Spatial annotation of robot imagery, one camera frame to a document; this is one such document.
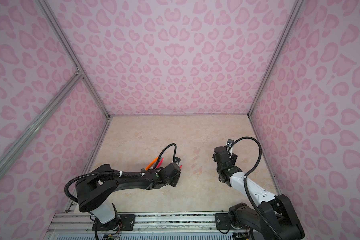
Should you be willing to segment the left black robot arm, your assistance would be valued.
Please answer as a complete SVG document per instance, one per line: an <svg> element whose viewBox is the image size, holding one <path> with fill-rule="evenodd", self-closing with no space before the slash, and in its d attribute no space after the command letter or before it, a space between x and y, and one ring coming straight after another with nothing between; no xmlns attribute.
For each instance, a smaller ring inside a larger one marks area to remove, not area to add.
<svg viewBox="0 0 360 240"><path fill-rule="evenodd" d="M108 201L112 193L131 189L156 190L168 185L175 187L180 175L181 168L177 163L140 172L117 171L110 165L102 165L73 181L77 193L75 202L81 213L90 213L101 224L107 224L119 219L116 207Z"/></svg>

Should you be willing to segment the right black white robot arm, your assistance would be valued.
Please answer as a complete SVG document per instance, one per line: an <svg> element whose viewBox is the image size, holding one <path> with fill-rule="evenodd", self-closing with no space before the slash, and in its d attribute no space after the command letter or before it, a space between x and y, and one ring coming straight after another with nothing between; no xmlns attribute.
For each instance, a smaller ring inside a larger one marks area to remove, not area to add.
<svg viewBox="0 0 360 240"><path fill-rule="evenodd" d="M229 209L230 224L235 228L255 230L265 240L302 240L305 232L290 199L265 190L249 178L261 161L262 151L247 173L236 166L237 157L229 146L214 149L213 160L217 163L219 181L243 194L250 202Z"/></svg>

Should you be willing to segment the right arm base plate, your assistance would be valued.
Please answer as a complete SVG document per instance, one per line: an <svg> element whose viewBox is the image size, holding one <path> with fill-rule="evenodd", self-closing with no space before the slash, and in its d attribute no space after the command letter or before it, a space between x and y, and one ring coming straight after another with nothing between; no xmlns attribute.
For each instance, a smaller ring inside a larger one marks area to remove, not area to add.
<svg viewBox="0 0 360 240"><path fill-rule="evenodd" d="M216 224L216 229L219 231L228 231L228 230L233 230L233 226L232 226L232 217L230 216L229 213L216 213L214 214L215 216L215 224Z"/></svg>

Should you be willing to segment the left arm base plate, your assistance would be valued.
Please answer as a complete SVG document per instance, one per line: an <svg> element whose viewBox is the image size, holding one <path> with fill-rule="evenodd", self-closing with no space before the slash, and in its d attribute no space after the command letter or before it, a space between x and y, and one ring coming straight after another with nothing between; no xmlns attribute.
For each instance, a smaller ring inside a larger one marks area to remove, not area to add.
<svg viewBox="0 0 360 240"><path fill-rule="evenodd" d="M136 215L130 214L121 214L118 215L115 219L109 221L108 223L102 224L98 218L95 218L95 221L92 226L92 231L100 232L111 232L111 231L132 231L135 224Z"/></svg>

